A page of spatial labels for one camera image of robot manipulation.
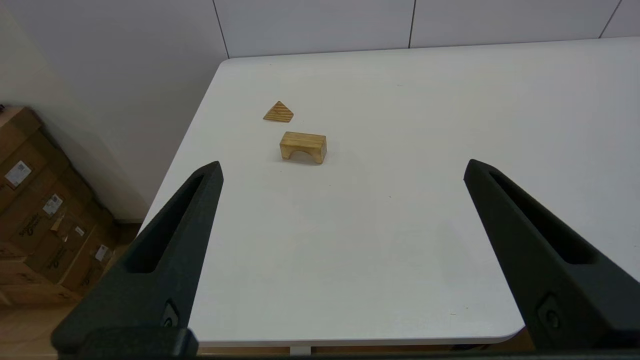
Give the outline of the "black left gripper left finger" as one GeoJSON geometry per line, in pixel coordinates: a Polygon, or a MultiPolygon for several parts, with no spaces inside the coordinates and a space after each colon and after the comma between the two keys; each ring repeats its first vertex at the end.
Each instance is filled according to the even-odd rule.
{"type": "Polygon", "coordinates": [[[218,161],[194,171],[55,328],[55,350],[197,351],[189,321],[223,183],[218,161]]]}

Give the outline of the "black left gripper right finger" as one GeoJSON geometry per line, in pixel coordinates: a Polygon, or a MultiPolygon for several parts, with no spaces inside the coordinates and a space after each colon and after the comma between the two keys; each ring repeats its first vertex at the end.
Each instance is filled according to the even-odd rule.
{"type": "Polygon", "coordinates": [[[639,349],[635,278],[496,167],[464,183],[537,348],[639,349]]]}

